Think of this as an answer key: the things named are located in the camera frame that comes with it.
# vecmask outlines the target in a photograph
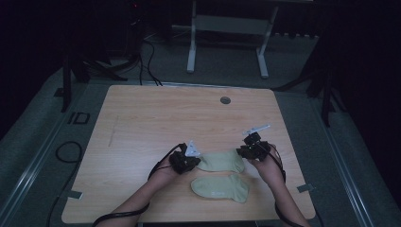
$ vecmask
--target cloth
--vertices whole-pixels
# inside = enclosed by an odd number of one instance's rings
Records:
[[[237,174],[230,176],[199,177],[191,183],[192,190],[199,196],[212,199],[232,199],[245,202],[249,187]]]
[[[200,157],[197,167],[204,171],[219,172],[233,171],[240,173],[245,165],[236,150],[226,152],[205,153]]]

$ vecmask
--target wooden table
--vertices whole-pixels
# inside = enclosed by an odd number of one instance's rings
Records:
[[[220,99],[227,96],[230,104]],[[193,140],[201,153],[239,148],[242,132],[270,124],[262,140],[275,144],[287,172],[288,189],[306,218],[315,211],[305,180],[271,90],[216,87],[112,86],[105,98],[62,220],[93,222],[108,214],[143,183],[153,166],[179,143]],[[197,168],[160,191],[141,222],[277,219],[273,196],[248,162],[240,178],[250,186],[245,203],[196,195],[190,183],[200,176],[227,176]]]

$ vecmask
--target metal frame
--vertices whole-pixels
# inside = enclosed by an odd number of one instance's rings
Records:
[[[196,32],[197,30],[210,30],[231,32],[240,34],[263,35],[263,43],[256,48],[256,57],[259,63],[260,75],[263,79],[269,76],[268,67],[265,60],[266,46],[271,35],[271,30],[277,15],[278,7],[272,9],[269,20],[256,20],[232,17],[218,17],[197,14],[197,1],[192,2],[192,25],[191,25],[191,45],[189,47],[188,64],[186,71],[195,71],[195,59],[197,54]]]

